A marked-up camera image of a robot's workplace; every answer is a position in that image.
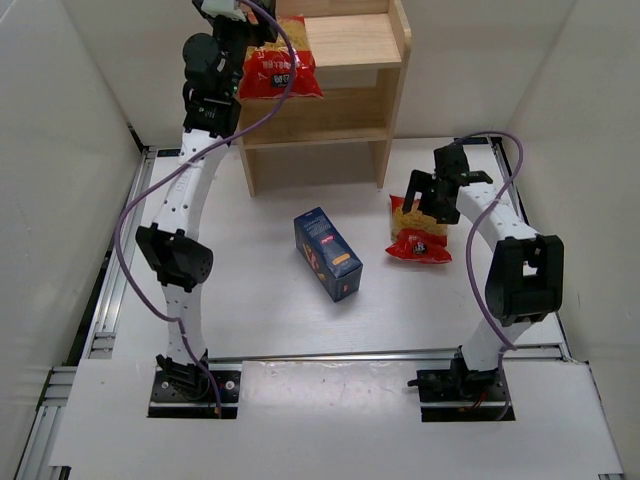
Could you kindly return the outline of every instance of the cardboard box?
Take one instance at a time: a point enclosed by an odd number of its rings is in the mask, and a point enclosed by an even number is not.
[[[362,262],[320,207],[293,221],[296,246],[334,302],[360,288]]]

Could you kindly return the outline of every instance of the pasta bag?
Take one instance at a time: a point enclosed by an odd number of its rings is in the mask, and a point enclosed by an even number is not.
[[[419,200],[413,202],[409,213],[402,212],[404,198],[391,195],[391,239],[386,252],[396,258],[423,264],[451,262],[447,246],[447,225],[418,210]]]
[[[296,78],[289,96],[322,98],[304,17],[278,17],[278,23],[287,32],[296,52]],[[240,100],[282,97],[289,83],[290,70],[291,56],[282,36],[278,36],[276,43],[266,43],[260,48],[249,47],[238,92]]]

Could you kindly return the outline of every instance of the white table surface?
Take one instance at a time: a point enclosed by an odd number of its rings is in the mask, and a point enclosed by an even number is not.
[[[213,249],[214,270],[204,285],[203,334],[211,357],[308,355],[456,348],[481,315],[464,265],[470,223],[450,228],[449,265],[421,266],[389,257],[389,194],[404,195],[414,168],[433,170],[433,149],[449,139],[394,142],[385,187],[373,182],[366,145],[273,151],[260,157],[262,189],[250,198],[239,154],[231,149],[211,188],[200,242]],[[502,180],[488,145],[467,146],[471,169]],[[155,182],[175,168],[158,158]],[[164,190],[147,200],[149,225]],[[333,303],[295,248],[294,217],[321,206],[364,264],[360,291]],[[476,275],[484,279],[491,252],[478,237]],[[151,300],[164,300],[139,250],[132,271]],[[557,320],[531,328],[520,345],[563,342]],[[113,357],[154,358],[166,349],[166,326],[127,288]]]
[[[146,418],[153,359],[83,360],[71,479],[596,480],[620,473],[589,367],[507,361],[516,421],[421,423],[407,362],[245,363],[237,420]]]

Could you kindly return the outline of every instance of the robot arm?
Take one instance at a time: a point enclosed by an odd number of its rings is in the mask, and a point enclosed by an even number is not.
[[[211,24],[213,34],[193,35],[183,49],[187,115],[178,166],[194,153],[234,134],[241,110],[234,96],[243,76],[247,48],[277,38],[275,28],[264,19],[258,24],[249,22],[237,0],[192,3]],[[275,0],[268,5],[254,3],[275,16]],[[159,355],[158,365],[169,383],[188,398],[201,398],[210,388],[203,371],[203,367],[208,369],[208,355],[202,337],[200,300],[202,284],[213,268],[213,252],[198,243],[198,237],[204,203],[225,154],[223,148],[213,149],[191,162],[170,184],[151,226],[141,226],[136,232],[136,241],[162,285],[167,315],[180,318],[182,324],[168,324],[166,357]],[[202,365],[195,365],[194,358]]]
[[[435,151],[436,171],[415,170],[403,205],[410,211],[416,193],[418,209],[438,223],[457,224],[460,215],[475,223],[495,201],[497,190],[485,172],[469,171],[464,148],[451,144]],[[556,236],[543,236],[525,224],[504,201],[498,201],[478,232],[493,251],[485,287],[495,328],[511,343],[562,303],[564,247]],[[482,391],[495,381],[503,341],[482,321],[452,361],[450,381],[460,397]]]

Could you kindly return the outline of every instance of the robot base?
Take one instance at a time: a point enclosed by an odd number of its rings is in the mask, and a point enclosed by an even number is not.
[[[417,380],[409,385],[418,387],[425,423],[495,422],[504,409],[505,391],[499,379],[473,398],[460,395],[450,370],[419,370]],[[515,419],[513,408],[509,407],[501,421]]]
[[[240,370],[211,370],[218,382],[222,404],[222,420],[236,419],[240,397]],[[219,419],[213,392],[191,399],[176,390],[164,372],[158,368],[149,400],[149,418],[209,418]]]

